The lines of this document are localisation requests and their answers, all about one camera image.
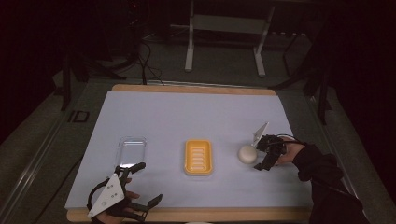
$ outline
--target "dark background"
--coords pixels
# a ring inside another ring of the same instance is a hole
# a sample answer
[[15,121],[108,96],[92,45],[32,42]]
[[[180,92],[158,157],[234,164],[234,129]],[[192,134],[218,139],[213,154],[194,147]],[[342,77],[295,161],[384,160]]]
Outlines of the dark background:
[[[135,2],[145,4],[142,0]],[[237,9],[240,16],[245,17],[262,13],[249,9],[251,6],[243,7],[241,2],[218,2],[228,7],[213,8],[202,3],[197,9],[220,14]],[[249,1],[249,4],[260,2]],[[391,174],[396,159],[392,142],[396,136],[393,122],[396,115],[393,87],[395,4],[385,0],[345,2],[353,7],[331,15],[328,38],[322,39],[323,43],[335,43],[331,86],[336,88],[375,169],[396,202],[396,183]],[[145,15],[140,15],[139,10],[128,15],[125,3],[103,0],[8,0],[0,3],[0,143],[55,90],[51,78],[62,68],[66,39],[94,59],[128,53],[121,52],[123,48],[114,43],[120,43],[131,34],[122,31],[131,16],[144,18]],[[169,32],[166,24],[188,24],[188,8],[189,1],[184,0],[152,1],[148,25],[166,37]],[[273,31],[290,30],[295,20],[285,15],[277,12],[271,27]]]

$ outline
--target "black cable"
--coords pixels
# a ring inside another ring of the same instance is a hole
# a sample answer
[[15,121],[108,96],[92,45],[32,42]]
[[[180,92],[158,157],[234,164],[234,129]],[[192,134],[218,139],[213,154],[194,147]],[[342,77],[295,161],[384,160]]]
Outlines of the black cable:
[[52,195],[52,197],[49,199],[47,202],[46,206],[41,210],[40,214],[35,218],[35,220],[32,222],[32,224],[37,223],[37,221],[43,216],[43,214],[46,212],[47,208],[50,206],[52,201],[55,199],[56,195],[59,193],[61,188],[64,186],[64,182],[66,182],[67,178],[70,176],[70,174],[73,172],[73,170],[77,167],[77,165],[82,161],[83,157],[80,157],[76,163],[70,168],[69,172],[67,172],[66,176],[64,177],[64,180],[62,181],[61,185],[56,189],[55,193]]

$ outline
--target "yellow container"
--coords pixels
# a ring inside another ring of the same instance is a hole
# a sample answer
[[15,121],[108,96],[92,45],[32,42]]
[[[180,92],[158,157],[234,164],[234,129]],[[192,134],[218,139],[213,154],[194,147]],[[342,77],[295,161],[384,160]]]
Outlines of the yellow container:
[[212,146],[209,141],[191,139],[186,142],[184,170],[188,175],[212,173]]

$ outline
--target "desk frame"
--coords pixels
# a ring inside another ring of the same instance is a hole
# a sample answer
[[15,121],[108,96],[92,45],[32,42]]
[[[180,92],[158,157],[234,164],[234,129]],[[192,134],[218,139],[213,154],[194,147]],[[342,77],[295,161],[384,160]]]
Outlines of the desk frame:
[[[181,87],[181,86],[136,86],[115,85],[113,91],[183,92],[212,94],[276,95],[272,90]],[[224,222],[224,221],[307,221],[311,208],[263,207],[263,208],[153,208],[147,222]],[[72,222],[89,222],[88,209],[69,209],[67,219]]]
[[187,48],[185,66],[186,72],[192,71],[192,60],[194,55],[194,29],[200,29],[261,35],[259,44],[253,48],[253,53],[258,75],[259,77],[264,77],[265,70],[262,62],[262,47],[264,45],[265,38],[268,35],[271,19],[275,11],[275,6],[271,6],[266,20],[255,20],[194,14],[194,0],[190,0],[190,2],[189,46]]

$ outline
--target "floor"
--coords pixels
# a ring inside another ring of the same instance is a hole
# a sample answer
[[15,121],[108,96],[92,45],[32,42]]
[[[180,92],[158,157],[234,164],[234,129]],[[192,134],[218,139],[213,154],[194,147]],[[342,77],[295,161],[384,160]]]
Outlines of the floor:
[[[290,38],[277,34],[268,36],[262,53],[267,76],[258,77],[252,52],[256,42],[254,36],[241,43],[224,36],[213,38],[213,35],[218,34],[202,32],[197,35],[193,70],[189,73],[184,71],[185,29],[175,29],[168,41],[155,34],[145,36],[140,55],[143,62],[147,60],[148,84],[266,88],[289,78],[282,52]],[[291,70],[302,61],[308,47],[309,42],[304,37],[299,38],[288,54]],[[69,223],[64,204],[106,91],[116,83],[142,83],[139,62],[117,73],[127,79],[120,82],[91,71],[87,83],[73,80],[72,101],[65,111],[60,110],[62,97],[50,95],[0,146],[1,223]],[[62,85],[60,74],[54,76],[58,86]],[[337,155],[346,170],[349,189],[362,200],[372,223],[394,223],[394,203],[338,103],[335,90],[330,89],[328,101],[332,110],[327,112],[328,124],[323,126],[316,117],[316,98],[304,97],[303,86],[304,80],[301,80],[277,92],[293,132],[317,144],[324,152]],[[73,111],[90,111],[90,118],[84,123],[73,122],[70,120]]]

